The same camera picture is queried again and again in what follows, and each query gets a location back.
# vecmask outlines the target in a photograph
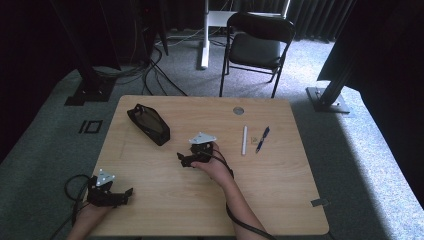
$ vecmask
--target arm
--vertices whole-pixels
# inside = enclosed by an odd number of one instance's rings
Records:
[[[213,143],[213,145],[214,156],[222,158],[222,156],[218,153],[218,145],[216,143]],[[227,200],[227,205],[237,219],[252,227],[266,232],[259,219],[249,207],[237,183],[234,181],[233,177],[224,164],[214,158],[211,158],[208,163],[193,162],[191,166],[206,172],[222,188],[224,191],[225,199]],[[237,239],[266,239],[235,223],[233,223],[233,227]]]
[[[85,239],[113,207],[97,207],[88,204],[81,209],[67,240]]]

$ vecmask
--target black pen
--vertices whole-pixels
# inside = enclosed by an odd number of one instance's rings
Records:
[[[261,141],[259,142],[259,145],[258,145],[258,147],[256,148],[256,153],[258,153],[258,152],[259,152],[259,150],[261,150],[262,143],[264,142],[264,140],[265,140],[265,138],[266,138],[266,135],[268,135],[268,133],[269,133],[269,127],[267,127],[267,128],[265,129],[264,135],[262,136]]]

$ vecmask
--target chair backrest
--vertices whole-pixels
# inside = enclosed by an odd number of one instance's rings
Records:
[[[256,38],[288,44],[291,43],[296,33],[293,23],[283,17],[261,16],[245,12],[234,13],[228,19],[227,28],[231,27]]]

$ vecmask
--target gray carpet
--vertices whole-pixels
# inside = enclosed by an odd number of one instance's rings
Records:
[[[187,95],[218,96],[223,48],[211,44],[209,68],[200,70],[200,46],[199,41],[176,43],[170,46],[170,55],[162,56],[158,65]],[[325,207],[330,231],[337,240],[424,239],[423,209],[360,94],[343,89],[341,95],[352,110],[348,115],[315,112],[308,99],[306,87],[328,84],[316,79],[331,48],[332,43],[293,42],[276,93],[276,98],[288,99],[292,105],[320,196],[330,202]],[[154,52],[152,59],[158,57]],[[268,98],[273,84],[267,84],[267,78],[232,70],[225,83],[224,97]],[[140,76],[122,77],[109,102],[64,106],[80,80],[73,71],[57,84],[31,126],[0,165],[0,239],[49,239],[69,216],[72,202],[64,194],[64,183],[76,174],[92,174],[122,95],[148,94],[147,89],[154,95],[181,95],[162,74],[150,71],[146,77],[148,88]],[[99,120],[103,124],[98,133],[80,133],[84,121]],[[75,196],[79,184],[70,186]],[[64,239],[69,230],[67,224],[56,239]],[[278,239],[332,238],[324,235],[279,236]]]

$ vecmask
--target small round object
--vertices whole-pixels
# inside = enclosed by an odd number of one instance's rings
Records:
[[[244,109],[242,107],[235,107],[233,109],[233,113],[235,113],[237,115],[242,115],[244,113]]]

